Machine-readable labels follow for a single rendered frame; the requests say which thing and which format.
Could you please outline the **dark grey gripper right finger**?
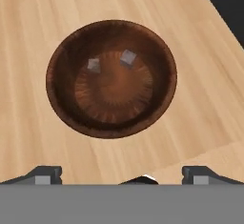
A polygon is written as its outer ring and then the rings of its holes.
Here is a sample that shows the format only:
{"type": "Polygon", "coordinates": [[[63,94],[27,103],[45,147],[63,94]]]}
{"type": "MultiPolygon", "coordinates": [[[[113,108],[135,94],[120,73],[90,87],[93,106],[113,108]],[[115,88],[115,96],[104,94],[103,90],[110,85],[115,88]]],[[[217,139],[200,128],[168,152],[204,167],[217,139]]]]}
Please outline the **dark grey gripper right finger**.
{"type": "Polygon", "coordinates": [[[183,185],[213,185],[213,184],[237,184],[244,185],[244,182],[219,175],[207,166],[183,166],[183,185]]]}

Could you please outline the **grey ice cube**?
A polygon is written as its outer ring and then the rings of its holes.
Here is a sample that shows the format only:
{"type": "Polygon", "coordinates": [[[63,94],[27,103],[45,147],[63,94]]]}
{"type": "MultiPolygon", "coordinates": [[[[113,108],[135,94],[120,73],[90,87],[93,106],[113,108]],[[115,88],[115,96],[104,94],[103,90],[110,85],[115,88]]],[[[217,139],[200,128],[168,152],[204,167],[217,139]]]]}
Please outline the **grey ice cube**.
{"type": "Polygon", "coordinates": [[[120,64],[131,69],[135,58],[136,54],[134,52],[124,50],[120,56],[120,64]]]}

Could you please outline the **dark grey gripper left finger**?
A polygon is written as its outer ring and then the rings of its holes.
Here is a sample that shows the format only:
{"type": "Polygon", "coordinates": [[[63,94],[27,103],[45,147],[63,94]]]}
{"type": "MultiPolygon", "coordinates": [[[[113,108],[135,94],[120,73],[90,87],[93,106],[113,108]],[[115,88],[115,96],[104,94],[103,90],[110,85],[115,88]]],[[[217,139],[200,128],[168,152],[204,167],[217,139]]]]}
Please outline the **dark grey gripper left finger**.
{"type": "Polygon", "coordinates": [[[3,181],[3,184],[59,185],[61,175],[61,166],[37,166],[25,175],[3,181]]]}

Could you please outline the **black hob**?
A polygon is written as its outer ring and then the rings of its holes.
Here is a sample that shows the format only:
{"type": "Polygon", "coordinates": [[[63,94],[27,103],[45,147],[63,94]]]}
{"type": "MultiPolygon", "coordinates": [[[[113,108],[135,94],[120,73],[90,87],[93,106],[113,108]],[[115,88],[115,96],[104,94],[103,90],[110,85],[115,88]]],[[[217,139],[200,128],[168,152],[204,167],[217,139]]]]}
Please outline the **black hob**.
{"type": "Polygon", "coordinates": [[[244,49],[244,0],[210,0],[244,49]]]}

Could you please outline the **brown wooden bowl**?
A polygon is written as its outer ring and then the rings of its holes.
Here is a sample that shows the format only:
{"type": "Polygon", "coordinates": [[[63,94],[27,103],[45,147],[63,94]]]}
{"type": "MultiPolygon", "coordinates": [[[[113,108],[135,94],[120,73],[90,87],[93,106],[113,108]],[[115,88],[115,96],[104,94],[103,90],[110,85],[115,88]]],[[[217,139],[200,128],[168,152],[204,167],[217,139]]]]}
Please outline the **brown wooden bowl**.
{"type": "Polygon", "coordinates": [[[67,36],[47,67],[46,91],[73,130],[115,139],[149,128],[167,110],[177,84],[173,54],[150,29],[126,20],[90,23],[67,36]],[[131,69],[124,50],[136,54],[131,69]]]}

